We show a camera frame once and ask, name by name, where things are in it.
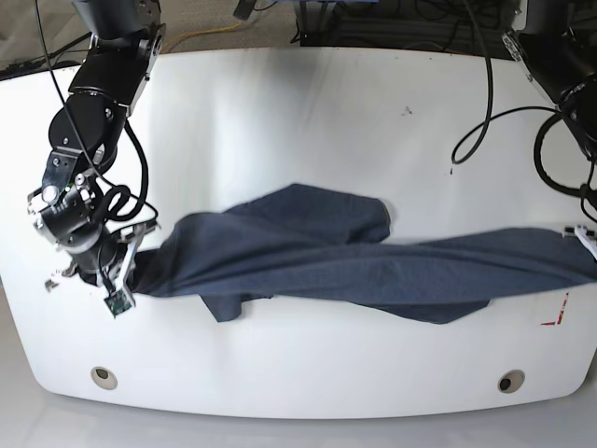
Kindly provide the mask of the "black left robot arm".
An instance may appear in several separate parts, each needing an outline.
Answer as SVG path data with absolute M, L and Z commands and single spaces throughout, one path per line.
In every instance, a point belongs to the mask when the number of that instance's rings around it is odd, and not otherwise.
M 506 1 L 502 40 L 557 106 L 588 159 L 596 157 L 596 48 L 575 34 L 567 1 Z

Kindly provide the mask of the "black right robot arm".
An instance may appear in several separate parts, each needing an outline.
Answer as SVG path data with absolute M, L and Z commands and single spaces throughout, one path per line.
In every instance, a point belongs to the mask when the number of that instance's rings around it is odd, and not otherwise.
M 91 32 L 90 49 L 49 125 L 51 152 L 41 186 L 28 199 L 44 204 L 32 213 L 38 232 L 64 250 L 82 276 L 95 276 L 113 291 L 125 249 L 106 224 L 129 222 L 146 205 L 148 164 L 129 118 L 150 79 L 166 26 L 158 1 L 76 1 L 74 6 Z M 141 164 L 138 194 L 125 185 L 100 187 L 123 133 Z

